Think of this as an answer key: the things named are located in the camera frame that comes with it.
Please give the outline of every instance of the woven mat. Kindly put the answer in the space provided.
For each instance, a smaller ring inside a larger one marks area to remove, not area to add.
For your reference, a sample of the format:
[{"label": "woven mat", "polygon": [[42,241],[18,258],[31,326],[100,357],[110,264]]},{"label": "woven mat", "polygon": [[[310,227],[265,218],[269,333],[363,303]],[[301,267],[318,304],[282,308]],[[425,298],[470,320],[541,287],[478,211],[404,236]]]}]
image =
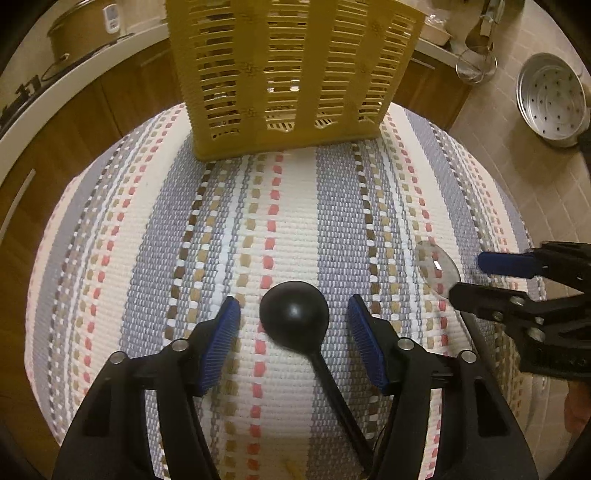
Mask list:
[{"label": "woven mat", "polygon": [[[204,435],[224,480],[356,479],[355,454],[309,362],[275,345],[258,318],[273,285],[317,286],[331,320],[324,358],[370,442],[389,399],[369,384],[346,325],[347,299],[401,335],[450,355],[470,346],[450,305],[414,259],[440,245],[462,279],[487,282],[483,249],[523,251],[530,241],[514,206],[461,145],[392,105],[371,141],[200,163],[184,105],[148,121],[76,177],[45,231],[31,277],[25,363],[51,431],[68,425],[108,356],[158,352],[213,318],[227,295],[241,329],[219,385],[197,399]],[[504,278],[528,290],[535,281]],[[518,420],[531,378],[507,338],[482,329]],[[434,393],[422,478],[433,473],[439,406]],[[146,400],[155,473],[167,476],[154,395]]]}]

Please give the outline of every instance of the ladle handle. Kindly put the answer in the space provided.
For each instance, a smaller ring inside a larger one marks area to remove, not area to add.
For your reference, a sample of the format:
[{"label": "ladle handle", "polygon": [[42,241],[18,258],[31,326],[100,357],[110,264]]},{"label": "ladle handle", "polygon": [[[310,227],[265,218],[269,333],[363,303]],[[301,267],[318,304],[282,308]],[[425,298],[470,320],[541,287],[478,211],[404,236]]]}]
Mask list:
[{"label": "ladle handle", "polygon": [[343,395],[341,395],[339,387],[330,373],[320,351],[311,354],[309,359],[316,375],[318,375],[318,378],[320,379],[324,393],[326,393],[326,396],[329,399],[330,406],[336,414],[339,423],[345,429],[345,433],[357,454],[359,463],[361,463],[361,466],[363,467],[363,471],[366,475],[369,475],[374,462],[374,454],[372,453],[367,440],[365,440],[363,432],[349,410]]}]

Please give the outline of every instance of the gray stripe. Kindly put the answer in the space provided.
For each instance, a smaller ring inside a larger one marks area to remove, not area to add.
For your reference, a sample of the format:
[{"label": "gray stripe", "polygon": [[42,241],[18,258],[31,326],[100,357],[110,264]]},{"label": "gray stripe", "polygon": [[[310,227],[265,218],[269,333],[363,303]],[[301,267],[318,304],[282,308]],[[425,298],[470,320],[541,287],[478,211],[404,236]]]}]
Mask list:
[{"label": "gray stripe", "polygon": [[[382,225],[381,222],[381,217],[380,217],[380,209],[379,209],[379,202],[378,202],[378,196],[376,194],[376,184],[375,184],[375,179],[374,179],[374,174],[372,172],[371,169],[371,163],[373,163],[374,165],[376,165],[376,163],[378,162],[378,160],[374,159],[373,161],[371,161],[369,159],[369,155],[370,153],[373,154],[374,156],[376,154],[376,151],[374,148],[371,147],[375,147],[375,145],[370,144],[369,142],[358,142],[358,146],[359,146],[359,155],[361,155],[361,163],[362,163],[362,168],[363,168],[363,172],[365,173],[365,183],[366,183],[366,188],[368,190],[368,201],[369,201],[369,205],[371,207],[370,212],[372,214],[372,218],[373,218],[373,226],[374,226],[374,233],[375,233],[375,247],[377,250],[377,266],[378,266],[378,284],[380,287],[380,308],[381,308],[381,317],[382,318],[389,318],[389,313],[390,313],[390,301],[392,300],[392,295],[390,293],[390,289],[389,289],[389,282],[388,282],[388,260],[386,258],[386,252],[385,252],[385,245],[384,245],[384,226]],[[366,266],[365,268],[369,268],[369,253],[368,253],[368,247],[365,247],[365,251],[366,253]],[[352,346],[353,350],[357,353],[357,348],[355,346]],[[371,422],[369,420],[369,408],[370,408],[370,403],[369,403],[369,398],[374,395],[374,393],[371,391],[371,384],[368,382],[368,388],[369,388],[369,392],[367,393],[367,401],[365,403],[365,405],[355,405],[354,407],[351,408],[351,412],[353,413],[353,416],[355,416],[355,418],[357,419],[361,419],[361,421],[359,421],[359,425],[361,426],[361,429],[364,432],[368,432],[370,431],[370,425]],[[389,404],[389,401],[386,397],[383,397],[382,395],[380,395],[378,393],[378,409],[380,408],[380,406],[382,406],[383,410],[387,409],[387,405]],[[373,434],[372,439],[375,438],[375,436],[377,435],[377,428],[376,425],[373,425],[373,427],[375,428],[375,430],[372,430],[371,433]]]},{"label": "gray stripe", "polygon": [[[439,185],[439,190],[441,191],[447,211],[450,212],[449,218],[452,223],[460,261],[465,274],[463,280],[468,283],[485,285],[488,283],[488,278],[478,269],[476,263],[482,247],[474,226],[470,208],[466,203],[466,198],[462,193],[461,186],[458,188],[458,179],[455,176],[457,173],[454,172],[444,151],[437,142],[429,121],[412,112],[407,111],[406,113],[417,139],[425,152],[425,156],[429,160],[433,173],[437,178],[437,184]],[[489,350],[494,352],[494,324],[480,319],[476,319],[476,323],[486,339]]]},{"label": "gray stripe", "polygon": [[[60,278],[60,265],[66,257],[66,252],[72,238],[72,232],[76,229],[80,218],[81,205],[84,205],[90,196],[90,192],[97,185],[96,179],[103,168],[110,162],[114,152],[120,144],[115,144],[88,168],[82,178],[72,200],[70,201],[63,219],[59,224],[51,251],[47,260],[47,266],[43,271],[43,279],[40,285],[37,309],[35,311],[35,329],[33,332],[33,373],[35,384],[38,386],[40,409],[47,424],[52,427],[53,421],[50,415],[49,395],[53,379],[48,376],[48,337],[50,328],[54,326],[51,311],[54,303],[54,293]],[[40,385],[48,385],[49,388],[39,388]]]},{"label": "gray stripe", "polygon": [[[370,386],[349,335],[346,307],[355,293],[365,301],[370,299],[363,204],[350,144],[318,147],[316,151],[318,288],[331,314],[322,354],[349,406],[359,412],[369,400]],[[353,449],[316,382],[306,478],[352,480],[360,472]]]},{"label": "gray stripe", "polygon": [[[132,271],[121,324],[120,349],[131,357],[157,353],[163,346],[168,299],[173,285],[171,266],[187,223],[187,212],[205,165],[195,160],[189,135],[179,149],[154,203]],[[146,424],[154,473],[164,475],[156,396],[146,395]]]},{"label": "gray stripe", "polygon": [[[371,142],[371,145],[374,147],[375,158],[376,158],[376,165],[378,167],[380,179],[382,180],[382,185],[386,192],[390,192],[390,194],[384,195],[384,199],[386,200],[386,207],[387,212],[390,215],[391,222],[390,227],[392,231],[392,247],[394,249],[394,260],[396,266],[396,282],[399,285],[398,295],[399,295],[399,303],[400,303],[400,311],[398,312],[398,318],[401,322],[401,336],[412,336],[413,326],[417,325],[418,332],[417,332],[417,339],[418,341],[423,340],[423,318],[422,318],[422,302],[421,302],[421,288],[420,288],[420,281],[418,278],[418,268],[415,267],[415,257],[414,251],[410,252],[410,257],[408,259],[408,267],[411,268],[413,272],[413,277],[408,278],[407,275],[407,259],[405,257],[405,253],[408,252],[409,248],[414,245],[414,235],[410,231],[410,224],[411,221],[407,216],[404,199],[404,192],[400,184],[398,183],[399,178],[399,171],[397,171],[396,163],[401,163],[402,159],[396,155],[395,147],[394,147],[394,139],[388,133],[387,127],[382,124],[382,137],[378,140],[374,140]],[[391,184],[388,175],[387,169],[390,170],[392,177],[394,178],[394,184]],[[394,203],[394,197],[398,199],[397,207]],[[402,223],[405,225],[405,234],[408,238],[409,245],[404,245],[402,241],[402,235],[400,231],[400,225],[396,220],[396,217],[400,212],[402,217]],[[409,303],[411,300],[411,291],[410,291],[410,281],[413,282],[415,287],[415,302],[417,304],[417,312],[414,315],[414,318],[410,315],[410,308]],[[385,426],[385,422],[387,421],[388,414],[391,407],[391,400],[389,398],[385,398],[380,396],[379,398],[379,408],[378,408],[378,431]]]},{"label": "gray stripe", "polygon": [[[82,300],[82,295],[84,295],[83,284],[85,281],[85,273],[89,270],[92,270],[92,268],[90,268],[92,249],[95,247],[98,237],[102,234],[100,231],[100,226],[102,225],[105,216],[108,215],[113,198],[117,195],[117,188],[113,187],[118,187],[123,178],[128,174],[129,168],[135,157],[135,153],[138,151],[138,145],[141,144],[141,140],[143,138],[145,139],[145,136],[147,132],[150,131],[151,125],[153,123],[154,121],[146,122],[146,124],[139,127],[132,133],[132,135],[126,138],[126,140],[122,143],[118,154],[110,163],[110,165],[106,166],[101,171],[99,182],[92,190],[86,203],[81,205],[83,213],[80,217],[80,223],[78,223],[76,226],[75,238],[72,237],[70,241],[70,243],[73,245],[73,249],[69,253],[69,262],[71,264],[78,262],[79,265],[76,269],[77,277],[74,278],[74,280],[70,282],[69,285],[71,294],[68,295],[67,300],[62,300],[66,311],[71,310],[71,312],[66,313],[66,315],[62,318],[62,321],[65,320],[69,323],[76,321],[74,317],[79,308],[79,302]],[[54,345],[52,361],[56,360],[57,363],[60,364],[61,369],[63,369],[64,364],[66,364],[68,379],[72,378],[70,363],[77,344],[77,335],[78,334],[75,332],[75,328],[71,328],[69,337],[62,336],[62,344],[57,345],[57,348],[56,345]],[[64,344],[69,345],[70,347],[68,357],[64,355]],[[52,376],[60,377],[62,376],[62,372],[52,372]],[[54,393],[55,400],[60,403],[62,410],[65,408],[64,395],[65,389],[63,388],[58,389]],[[73,394],[70,392],[69,413],[72,416],[74,415],[75,410],[73,398]]]},{"label": "gray stripe", "polygon": [[[378,176],[381,181],[382,191],[384,192],[383,200],[386,205],[386,213],[390,218],[390,233],[392,234],[392,248],[394,250],[394,261],[396,266],[396,275],[395,275],[395,282],[399,285],[398,295],[399,295],[399,302],[400,302],[400,311],[398,312],[398,318],[401,321],[401,334],[403,336],[410,336],[412,320],[409,315],[409,308],[407,307],[409,300],[410,300],[410,286],[408,281],[410,280],[407,277],[407,268],[406,263],[407,260],[404,256],[404,252],[407,250],[405,246],[402,244],[402,237],[400,235],[400,226],[396,220],[396,216],[398,211],[400,211],[400,215],[404,218],[404,223],[407,226],[406,234],[409,235],[409,238],[412,239],[410,236],[410,232],[408,230],[408,219],[406,215],[406,211],[404,209],[397,208],[394,204],[394,196],[398,197],[399,205],[403,205],[403,198],[400,192],[400,185],[395,182],[391,184],[388,180],[387,176],[387,168],[393,170],[394,169],[394,162],[396,162],[398,157],[396,155],[390,156],[390,151],[385,148],[383,151],[380,149],[379,144],[381,141],[384,140],[384,136],[382,136],[381,140],[371,140],[366,141],[362,144],[360,150],[362,154],[362,158],[364,161],[364,170],[366,173],[366,178],[368,182],[368,193],[369,197],[372,200],[372,207],[373,207],[373,214],[374,214],[374,228],[375,228],[375,246],[378,250],[378,268],[379,268],[379,283],[380,288],[382,291],[382,314],[381,317],[384,319],[390,319],[392,314],[395,312],[392,311],[391,302],[392,302],[392,294],[390,292],[390,280],[389,280],[389,273],[388,273],[388,258],[386,257],[386,246],[384,244],[384,226],[380,220],[379,215],[379,202],[376,195],[375,189],[375,179],[374,176],[371,174],[371,165],[369,164],[373,161],[374,165],[378,169]],[[394,179],[397,179],[397,175],[393,172]],[[417,313],[417,317],[421,318],[420,311]],[[378,393],[378,421],[377,421],[377,430],[375,432],[375,437],[373,440],[377,438],[377,435],[381,431],[381,429],[385,426],[385,422],[388,417],[388,413],[390,411],[390,407],[392,405],[391,400],[388,397],[384,397],[380,393]],[[366,408],[366,417],[363,418],[362,428],[366,429],[369,419],[367,418],[369,414],[369,409]]]},{"label": "gray stripe", "polygon": [[[193,287],[193,274],[196,270],[197,265],[197,253],[199,244],[200,234],[205,227],[205,222],[207,217],[212,211],[211,205],[213,197],[215,196],[215,189],[217,188],[217,184],[219,182],[219,176],[222,172],[225,172],[226,180],[225,186],[223,187],[222,195],[219,198],[219,208],[217,209],[217,216],[215,224],[212,226],[212,237],[209,243],[209,251],[207,253],[207,260],[204,266],[204,276],[202,279],[203,286],[201,288],[201,296],[199,298],[199,307],[197,313],[197,323],[204,322],[205,320],[209,320],[209,310],[211,307],[212,296],[216,290],[216,274],[217,274],[217,265],[219,263],[219,255],[222,250],[222,237],[224,236],[224,223],[226,222],[226,218],[229,214],[229,202],[232,198],[234,187],[236,185],[236,174],[240,169],[241,159],[234,158],[231,159],[229,162],[227,161],[218,161],[214,168],[212,169],[211,178],[207,186],[207,190],[203,195],[204,199],[207,199],[206,202],[203,202],[203,208],[200,209],[199,215],[197,215],[197,225],[195,225],[194,229],[194,236],[191,242],[191,246],[189,247],[189,256],[185,262],[185,274],[183,276],[183,286],[181,287],[181,297],[178,300],[178,312],[177,312],[177,323],[175,327],[176,336],[181,337],[184,335],[185,331],[187,330],[189,323],[186,321],[187,313],[189,311],[189,300],[190,300],[190,291]],[[217,404],[218,407],[220,406],[219,401],[219,390],[221,382],[218,382],[215,389],[212,389],[210,395],[212,396],[212,407]],[[194,399],[195,410],[197,412],[199,420],[203,420],[203,402],[201,398]],[[213,458],[216,459],[219,452],[216,450],[216,456]]]},{"label": "gray stripe", "polygon": [[240,230],[241,222],[243,219],[244,213],[244,205],[245,199],[248,195],[248,190],[251,185],[251,174],[252,168],[254,166],[255,158],[253,155],[248,157],[246,161],[246,168],[244,171],[244,178],[242,179],[242,185],[240,187],[240,194],[238,195],[238,205],[236,207],[236,218],[234,220],[234,225],[232,227],[232,237],[230,239],[230,246],[229,246],[229,253],[228,253],[228,263],[226,263],[225,269],[225,276],[222,281],[223,284],[223,296],[224,298],[230,295],[230,288],[232,283],[232,276],[234,271],[234,256],[236,255],[236,250],[238,249],[238,230]]},{"label": "gray stripe", "polygon": [[482,232],[483,235],[480,237],[480,247],[487,251],[497,250],[499,248],[499,242],[496,238],[494,226],[491,224],[490,217],[486,211],[486,208],[490,206],[483,206],[483,200],[478,192],[479,186],[474,185],[472,175],[466,170],[466,167],[462,162],[462,159],[458,156],[457,150],[454,148],[454,145],[452,145],[449,136],[433,124],[431,125],[431,128],[435,133],[435,137],[439,140],[444,155],[452,166],[457,183],[466,198],[468,208],[472,207],[470,209],[470,214],[472,215],[475,227],[486,229],[486,232]]},{"label": "gray stripe", "polygon": [[[501,195],[501,199],[503,200],[503,206],[505,207],[505,211],[509,217],[509,222],[511,223],[511,229],[513,230],[513,234],[515,235],[515,240],[517,242],[517,248],[519,248],[520,252],[525,252],[526,250],[533,248],[534,243],[531,240],[527,230],[525,229],[525,225],[523,220],[521,219],[521,215],[517,211],[515,205],[507,196],[507,194],[503,191],[501,186],[497,183],[496,189],[499,191],[499,195]],[[530,278],[526,280],[527,282],[527,293],[530,295],[532,300],[541,300],[542,299],[542,292],[543,290],[543,281],[540,277]]]},{"label": "gray stripe", "polygon": [[[86,235],[89,233],[91,226],[98,223],[95,218],[96,211],[93,211],[93,209],[96,207],[97,210],[99,210],[103,203],[103,200],[100,197],[101,194],[105,193],[107,190],[102,187],[107,186],[110,183],[109,176],[116,172],[114,166],[122,163],[121,159],[118,157],[125,156],[124,149],[133,146],[137,142],[138,136],[139,135],[132,134],[125,137],[119,144],[111,147],[89,166],[81,184],[78,186],[76,193],[66,209],[64,218],[58,229],[56,240],[52,245],[52,251],[50,252],[47,264],[48,268],[46,268],[44,272],[45,278],[41,286],[41,298],[44,299],[45,308],[37,310],[35,316],[36,325],[47,326],[47,330],[44,330],[43,332],[35,332],[34,344],[41,340],[43,340],[45,344],[41,350],[38,350],[37,347],[35,347],[35,350],[37,351],[37,355],[43,355],[43,351],[46,353],[45,361],[41,362],[40,365],[47,366],[45,377],[47,378],[49,385],[48,390],[46,391],[48,406],[48,412],[46,412],[46,414],[48,414],[54,421],[56,418],[63,419],[64,422],[67,420],[67,412],[65,411],[66,403],[64,398],[65,391],[62,388],[54,390],[53,385],[55,377],[63,376],[64,362],[66,361],[64,357],[64,346],[72,345],[74,329],[72,329],[72,334],[69,338],[63,335],[54,336],[54,333],[51,333],[50,330],[53,329],[55,322],[63,325],[65,322],[69,323],[72,321],[69,315],[69,310],[72,307],[77,307],[78,297],[71,295],[68,292],[73,291],[80,293],[80,283],[83,280],[82,277],[76,277],[76,274],[70,275],[64,273],[64,275],[61,275],[62,265],[68,265],[69,269],[73,268],[75,272],[81,272],[80,265],[77,265],[77,262],[82,260],[82,252],[84,251],[85,246],[87,244],[91,245],[94,241],[93,239],[86,239]],[[40,315],[43,316],[47,313],[47,306],[49,307],[49,323],[44,321],[37,322]],[[55,318],[53,318],[52,315],[54,309],[56,309]],[[49,348],[47,347],[47,341],[49,341],[50,344],[53,342],[53,345]],[[71,378],[71,371],[69,369],[67,377],[68,380]],[[69,399],[71,415],[74,413],[72,399],[73,397],[70,397]],[[60,430],[57,430],[55,433],[59,439],[64,436],[64,433]]]}]

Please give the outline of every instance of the cabinet door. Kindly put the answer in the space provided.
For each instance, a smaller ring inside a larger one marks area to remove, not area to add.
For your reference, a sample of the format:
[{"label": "cabinet door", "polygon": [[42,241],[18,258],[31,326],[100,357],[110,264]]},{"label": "cabinet door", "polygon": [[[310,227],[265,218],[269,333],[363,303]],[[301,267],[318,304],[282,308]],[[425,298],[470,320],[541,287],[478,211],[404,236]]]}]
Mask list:
[{"label": "cabinet door", "polygon": [[455,69],[419,52],[413,53],[394,102],[448,131],[470,93]]},{"label": "cabinet door", "polygon": [[100,77],[115,123],[122,134],[183,101],[170,43],[142,50]]}]

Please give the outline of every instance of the kitchen counter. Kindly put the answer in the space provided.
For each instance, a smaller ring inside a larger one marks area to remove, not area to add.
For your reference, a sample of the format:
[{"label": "kitchen counter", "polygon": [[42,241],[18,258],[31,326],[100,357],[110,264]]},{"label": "kitchen counter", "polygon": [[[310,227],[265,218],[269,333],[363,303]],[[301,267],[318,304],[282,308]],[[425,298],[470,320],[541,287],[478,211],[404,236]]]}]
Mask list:
[{"label": "kitchen counter", "polygon": [[[47,88],[0,138],[0,184],[31,140],[71,98],[119,63],[167,38],[166,23],[125,38],[96,53]],[[456,55],[422,38],[416,50],[446,65],[456,65]]]}]

